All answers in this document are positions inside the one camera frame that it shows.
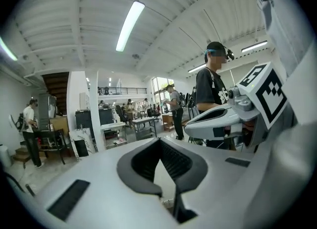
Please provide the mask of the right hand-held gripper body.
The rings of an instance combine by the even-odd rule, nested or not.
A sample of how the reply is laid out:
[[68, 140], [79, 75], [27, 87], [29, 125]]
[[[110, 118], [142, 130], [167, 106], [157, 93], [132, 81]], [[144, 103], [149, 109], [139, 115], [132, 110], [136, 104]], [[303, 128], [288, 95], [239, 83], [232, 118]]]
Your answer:
[[264, 142], [285, 110], [288, 101], [282, 92], [283, 81], [272, 62], [254, 66], [234, 87], [228, 89], [228, 104], [253, 130], [244, 134], [245, 146]]

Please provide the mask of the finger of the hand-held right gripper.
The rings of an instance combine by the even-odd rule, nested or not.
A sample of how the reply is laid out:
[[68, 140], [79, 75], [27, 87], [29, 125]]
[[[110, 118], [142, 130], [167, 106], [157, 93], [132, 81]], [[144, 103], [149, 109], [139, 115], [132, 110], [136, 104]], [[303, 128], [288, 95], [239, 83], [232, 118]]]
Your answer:
[[195, 117], [195, 120], [211, 120], [224, 118], [225, 120], [238, 120], [238, 114], [229, 105], [212, 108]]
[[207, 139], [207, 140], [223, 140], [225, 137], [225, 128], [230, 126], [230, 130], [241, 132], [242, 122], [238, 116], [222, 116], [218, 118], [210, 118], [207, 120], [191, 120], [186, 124], [184, 130], [190, 137]]

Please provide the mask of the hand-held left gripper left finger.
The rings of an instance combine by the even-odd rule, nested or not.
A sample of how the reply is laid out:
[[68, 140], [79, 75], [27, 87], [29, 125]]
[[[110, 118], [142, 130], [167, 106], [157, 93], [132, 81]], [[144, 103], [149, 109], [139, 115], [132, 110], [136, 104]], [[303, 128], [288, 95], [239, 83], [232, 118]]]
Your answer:
[[[37, 195], [37, 217], [49, 229], [176, 229], [178, 222], [155, 195], [139, 194], [117, 175], [117, 162], [147, 139], [95, 153], [49, 182]], [[49, 207], [76, 180], [89, 182], [66, 221]]]

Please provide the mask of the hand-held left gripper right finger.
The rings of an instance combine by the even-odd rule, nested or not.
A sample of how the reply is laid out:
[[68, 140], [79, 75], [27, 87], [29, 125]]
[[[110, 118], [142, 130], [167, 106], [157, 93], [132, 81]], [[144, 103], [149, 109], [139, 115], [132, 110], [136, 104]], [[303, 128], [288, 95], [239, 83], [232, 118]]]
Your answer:
[[252, 156], [161, 138], [159, 184], [174, 198], [159, 229], [245, 229], [247, 198], [238, 183]]

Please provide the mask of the white marble-pattern cabinet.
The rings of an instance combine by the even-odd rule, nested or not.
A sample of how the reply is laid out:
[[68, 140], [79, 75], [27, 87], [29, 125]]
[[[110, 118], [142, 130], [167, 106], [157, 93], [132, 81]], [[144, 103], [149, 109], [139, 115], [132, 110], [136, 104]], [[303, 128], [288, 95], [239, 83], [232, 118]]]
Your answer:
[[69, 132], [71, 146], [77, 161], [96, 153], [90, 128], [80, 128]]

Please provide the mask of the long ceiling tube light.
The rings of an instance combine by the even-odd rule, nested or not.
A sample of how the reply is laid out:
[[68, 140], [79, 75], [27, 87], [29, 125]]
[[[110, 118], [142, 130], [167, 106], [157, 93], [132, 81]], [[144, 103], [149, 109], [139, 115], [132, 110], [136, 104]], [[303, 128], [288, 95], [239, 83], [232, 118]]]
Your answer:
[[13, 61], [18, 61], [16, 55], [8, 48], [3, 39], [0, 37], [0, 47]]
[[124, 23], [122, 25], [122, 29], [120, 31], [120, 35], [117, 41], [117, 45], [115, 49], [117, 52], [124, 51], [127, 41], [131, 35], [131, 32], [138, 18], [143, 12], [144, 8], [145, 8], [145, 5], [139, 1], [134, 1], [133, 4], [131, 5], [128, 11], [128, 14], [124, 20]]
[[200, 70], [200, 69], [202, 69], [204, 67], [206, 67], [206, 64], [199, 65], [197, 67], [194, 67], [194, 68], [188, 70], [188, 73], [193, 73], [193, 72], [198, 71], [198, 70]]
[[247, 52], [247, 51], [254, 50], [254, 49], [256, 49], [256, 48], [265, 46], [267, 43], [268, 43], [268, 41], [265, 40], [265, 41], [262, 41], [262, 42], [253, 44], [253, 45], [251, 45], [251, 46], [248, 46], [248, 47], [243, 48], [243, 49], [241, 50], [241, 52], [242, 52], [242, 53], [245, 53], [245, 52]]

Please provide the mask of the grey metal workbench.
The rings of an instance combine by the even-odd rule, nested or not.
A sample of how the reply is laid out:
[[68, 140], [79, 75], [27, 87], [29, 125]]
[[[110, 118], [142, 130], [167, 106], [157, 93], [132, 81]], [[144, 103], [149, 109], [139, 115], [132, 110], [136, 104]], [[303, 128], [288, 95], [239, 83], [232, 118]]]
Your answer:
[[153, 117], [144, 117], [132, 121], [136, 140], [143, 140], [149, 137], [157, 137], [155, 119]]

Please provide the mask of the black chair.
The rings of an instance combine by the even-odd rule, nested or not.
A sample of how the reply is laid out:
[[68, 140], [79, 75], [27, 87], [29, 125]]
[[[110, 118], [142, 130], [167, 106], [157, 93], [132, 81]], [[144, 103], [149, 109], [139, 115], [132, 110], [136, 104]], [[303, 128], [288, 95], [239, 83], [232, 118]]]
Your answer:
[[65, 165], [62, 153], [67, 149], [63, 129], [60, 130], [41, 130], [34, 133], [38, 142], [39, 152], [44, 153], [45, 157], [49, 157], [49, 152], [56, 152], [59, 154], [60, 160]]

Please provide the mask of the black mezzanine railing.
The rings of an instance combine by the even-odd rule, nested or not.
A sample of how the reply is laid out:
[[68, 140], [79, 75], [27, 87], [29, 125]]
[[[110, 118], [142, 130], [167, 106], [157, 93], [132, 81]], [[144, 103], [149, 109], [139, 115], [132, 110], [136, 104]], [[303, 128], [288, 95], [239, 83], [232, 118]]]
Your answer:
[[97, 94], [100, 96], [107, 96], [107, 95], [146, 95], [147, 89], [146, 88], [134, 88], [134, 87], [98, 87]]

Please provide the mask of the dark wooden staircase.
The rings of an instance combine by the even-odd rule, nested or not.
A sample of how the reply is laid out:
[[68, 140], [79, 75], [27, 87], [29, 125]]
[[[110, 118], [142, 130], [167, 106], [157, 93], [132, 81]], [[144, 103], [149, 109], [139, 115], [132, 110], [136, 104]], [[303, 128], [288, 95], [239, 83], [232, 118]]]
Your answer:
[[56, 98], [57, 114], [67, 115], [66, 97], [69, 72], [42, 75], [47, 92]]

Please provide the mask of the white waste bin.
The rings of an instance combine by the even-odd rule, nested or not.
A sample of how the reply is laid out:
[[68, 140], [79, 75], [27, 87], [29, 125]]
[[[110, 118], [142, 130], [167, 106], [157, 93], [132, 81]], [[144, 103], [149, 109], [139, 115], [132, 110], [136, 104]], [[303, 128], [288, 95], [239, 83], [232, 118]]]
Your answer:
[[9, 154], [9, 150], [3, 144], [0, 144], [0, 162], [5, 168], [9, 168], [12, 166], [11, 156]]

